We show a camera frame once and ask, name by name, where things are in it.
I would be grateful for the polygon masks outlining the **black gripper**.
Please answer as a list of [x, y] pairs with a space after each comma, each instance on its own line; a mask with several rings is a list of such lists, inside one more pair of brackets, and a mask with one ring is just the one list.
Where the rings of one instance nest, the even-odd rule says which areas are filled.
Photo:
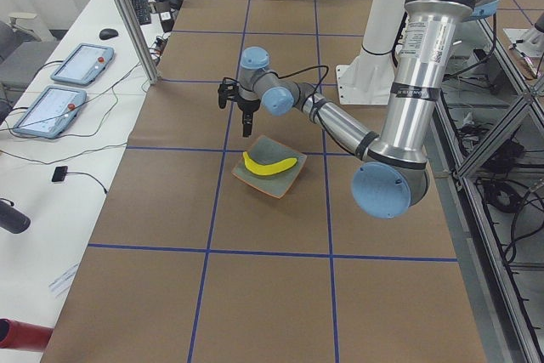
[[259, 99], [249, 100], [249, 99], [244, 99], [242, 97], [238, 97], [236, 104], [243, 113], [242, 119], [241, 119], [242, 137], [247, 138], [248, 136], [252, 135], [253, 113], [259, 110], [260, 100]]

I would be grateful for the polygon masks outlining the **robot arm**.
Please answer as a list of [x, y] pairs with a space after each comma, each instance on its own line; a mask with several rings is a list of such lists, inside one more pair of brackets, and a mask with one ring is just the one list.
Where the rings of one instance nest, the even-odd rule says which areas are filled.
[[375, 218], [395, 218], [428, 189], [423, 140], [441, 95], [456, 27], [496, 12], [498, 0], [405, 0], [407, 25], [380, 133], [354, 119], [308, 83], [281, 80], [260, 47], [241, 54], [241, 96], [258, 100], [274, 116], [296, 108], [363, 164], [351, 190]]

